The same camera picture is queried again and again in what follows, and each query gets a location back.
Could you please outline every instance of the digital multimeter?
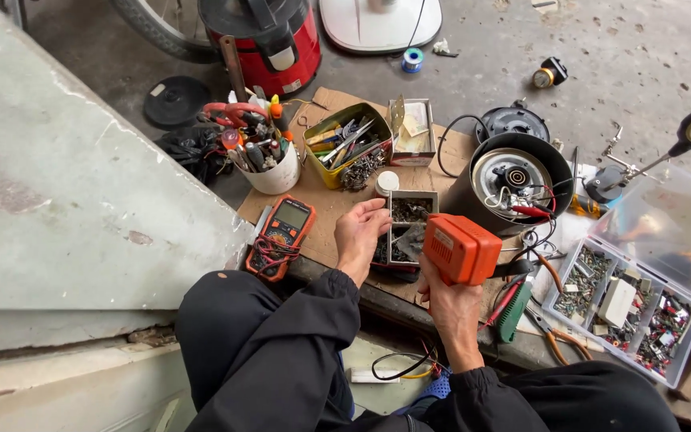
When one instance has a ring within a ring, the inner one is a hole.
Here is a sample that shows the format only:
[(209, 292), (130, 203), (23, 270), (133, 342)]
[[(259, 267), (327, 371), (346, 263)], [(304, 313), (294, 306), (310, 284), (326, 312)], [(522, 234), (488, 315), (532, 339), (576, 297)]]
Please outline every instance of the digital multimeter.
[(272, 282), (280, 280), (315, 221), (312, 206), (288, 194), (279, 198), (246, 259), (247, 270)]

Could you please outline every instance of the solder wire spool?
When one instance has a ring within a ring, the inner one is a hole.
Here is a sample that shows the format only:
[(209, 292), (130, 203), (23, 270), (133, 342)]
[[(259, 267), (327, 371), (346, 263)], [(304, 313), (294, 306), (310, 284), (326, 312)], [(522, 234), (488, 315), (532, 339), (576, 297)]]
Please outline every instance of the solder wire spool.
[(417, 48), (409, 48), (404, 52), (404, 59), (401, 60), (401, 69), (408, 74), (420, 72), (423, 67), (423, 52)]

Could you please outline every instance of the tool holder cup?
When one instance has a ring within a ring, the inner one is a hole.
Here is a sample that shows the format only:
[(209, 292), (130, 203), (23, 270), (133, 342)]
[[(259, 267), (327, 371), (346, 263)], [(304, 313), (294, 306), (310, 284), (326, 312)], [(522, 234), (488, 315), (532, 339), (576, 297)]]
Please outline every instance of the tool holder cup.
[(258, 192), (267, 195), (278, 195), (289, 191), (300, 179), (300, 161), (298, 160), (295, 145), (287, 145), (284, 158), (273, 168), (266, 172), (246, 172), (240, 169), (244, 177)]

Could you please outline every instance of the multimeter display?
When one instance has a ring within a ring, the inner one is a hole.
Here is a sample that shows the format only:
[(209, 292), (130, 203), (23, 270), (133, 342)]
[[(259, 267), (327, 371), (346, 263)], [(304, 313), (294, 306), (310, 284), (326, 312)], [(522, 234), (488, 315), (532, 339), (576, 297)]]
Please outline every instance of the multimeter display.
[(291, 225), (293, 228), (300, 230), (302, 225), (306, 222), (308, 215), (307, 211), (302, 211), (294, 205), (283, 202), (274, 214), (274, 219), (279, 219), (285, 224)]

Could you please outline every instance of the pliers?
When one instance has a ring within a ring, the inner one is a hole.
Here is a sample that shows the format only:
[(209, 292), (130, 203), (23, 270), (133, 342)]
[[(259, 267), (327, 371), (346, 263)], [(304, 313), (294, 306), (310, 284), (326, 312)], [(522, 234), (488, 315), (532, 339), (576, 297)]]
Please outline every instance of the pliers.
[(569, 334), (566, 334), (563, 331), (559, 331), (555, 328), (552, 328), (551, 325), (549, 325), (543, 319), (542, 316), (535, 314), (529, 307), (526, 307), (524, 309), (524, 313), (532, 320), (532, 322), (535, 323), (535, 325), (537, 325), (543, 331), (543, 333), (545, 333), (545, 338), (548, 339), (548, 343), (551, 344), (553, 353), (556, 354), (556, 358), (559, 359), (559, 361), (561, 361), (563, 365), (568, 366), (570, 362), (567, 361), (567, 359), (564, 358), (563, 355), (561, 355), (559, 345), (556, 343), (557, 338), (564, 339), (570, 344), (577, 347), (581, 351), (583, 357), (585, 357), (587, 360), (593, 360), (593, 357), (591, 357), (590, 352), (588, 352), (588, 350), (583, 345), (581, 345), (581, 343), (578, 342), (577, 339), (571, 337)]
[(259, 122), (250, 114), (251, 112), (262, 115), (266, 120), (266, 124), (271, 124), (271, 118), (266, 110), (247, 102), (236, 102), (233, 104), (213, 102), (204, 105), (202, 111), (207, 118), (212, 117), (212, 112), (222, 112), (226, 118), (215, 117), (215, 123), (228, 128), (246, 128), (249, 124), (256, 126)]

